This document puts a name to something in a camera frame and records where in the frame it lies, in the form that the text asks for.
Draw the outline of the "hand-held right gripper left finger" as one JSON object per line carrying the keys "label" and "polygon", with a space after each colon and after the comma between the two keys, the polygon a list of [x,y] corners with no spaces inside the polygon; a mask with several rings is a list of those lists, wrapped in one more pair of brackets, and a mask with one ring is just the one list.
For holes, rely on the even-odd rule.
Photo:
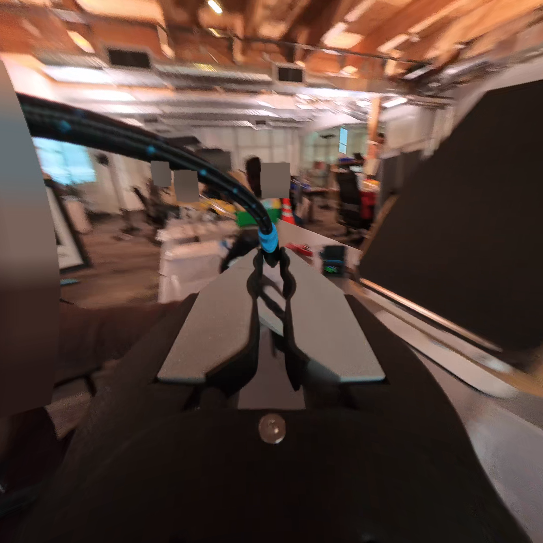
{"label": "hand-held right gripper left finger", "polygon": [[258,367],[262,271],[261,250],[253,249],[198,293],[157,374],[159,382],[234,395],[252,380]]}

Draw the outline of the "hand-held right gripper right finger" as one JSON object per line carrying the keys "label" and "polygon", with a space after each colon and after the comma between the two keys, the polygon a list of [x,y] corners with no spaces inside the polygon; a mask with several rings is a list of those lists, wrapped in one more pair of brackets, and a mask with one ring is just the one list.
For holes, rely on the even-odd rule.
{"label": "hand-held right gripper right finger", "polygon": [[343,290],[291,249],[281,248],[279,265],[283,352],[293,389],[383,382],[385,372]]}

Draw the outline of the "green plastic bin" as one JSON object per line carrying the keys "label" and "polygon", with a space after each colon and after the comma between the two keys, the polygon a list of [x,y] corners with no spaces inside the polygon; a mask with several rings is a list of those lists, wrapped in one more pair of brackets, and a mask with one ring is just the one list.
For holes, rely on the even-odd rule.
{"label": "green plastic bin", "polygon": [[[265,208],[272,223],[276,223],[282,215],[280,207]],[[254,218],[246,210],[238,210],[236,212],[236,224],[240,228],[257,226]]]}

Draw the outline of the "clear plastic bin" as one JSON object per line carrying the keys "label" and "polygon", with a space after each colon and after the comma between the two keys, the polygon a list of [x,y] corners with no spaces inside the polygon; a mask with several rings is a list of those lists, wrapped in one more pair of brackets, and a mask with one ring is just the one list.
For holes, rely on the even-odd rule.
{"label": "clear plastic bin", "polygon": [[159,230],[161,243],[158,302],[184,300],[220,274],[230,241],[240,228],[234,221],[170,221]]}

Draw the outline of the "black office chair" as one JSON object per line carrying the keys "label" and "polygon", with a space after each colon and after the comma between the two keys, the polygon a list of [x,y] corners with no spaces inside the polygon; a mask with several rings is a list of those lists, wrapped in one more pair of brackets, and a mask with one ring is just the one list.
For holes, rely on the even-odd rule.
{"label": "black office chair", "polygon": [[351,170],[336,172],[335,178],[339,193],[337,222],[349,240],[362,243],[374,222],[376,192],[359,189],[357,175]]}

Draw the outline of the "black monitor silver stand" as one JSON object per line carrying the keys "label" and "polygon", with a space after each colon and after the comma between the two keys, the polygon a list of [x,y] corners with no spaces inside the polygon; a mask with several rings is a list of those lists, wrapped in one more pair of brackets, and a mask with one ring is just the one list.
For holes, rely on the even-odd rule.
{"label": "black monitor silver stand", "polygon": [[542,399],[542,80],[485,92],[404,182],[358,275]]}

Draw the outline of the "black charging case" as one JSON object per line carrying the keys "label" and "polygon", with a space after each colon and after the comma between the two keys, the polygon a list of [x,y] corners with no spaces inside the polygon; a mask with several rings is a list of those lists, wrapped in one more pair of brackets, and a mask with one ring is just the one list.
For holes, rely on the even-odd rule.
{"label": "black charging case", "polygon": [[345,276],[347,253],[344,245],[323,246],[319,255],[322,261],[322,275],[326,277]]}

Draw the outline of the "framed marker sign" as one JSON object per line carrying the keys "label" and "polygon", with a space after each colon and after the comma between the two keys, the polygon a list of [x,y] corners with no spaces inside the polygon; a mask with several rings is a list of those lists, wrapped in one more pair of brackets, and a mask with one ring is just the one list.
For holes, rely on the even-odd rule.
{"label": "framed marker sign", "polygon": [[44,174],[44,184],[57,241],[59,272],[67,274],[92,268],[91,258],[70,214],[69,204],[76,200],[64,195],[62,188],[47,174]]}

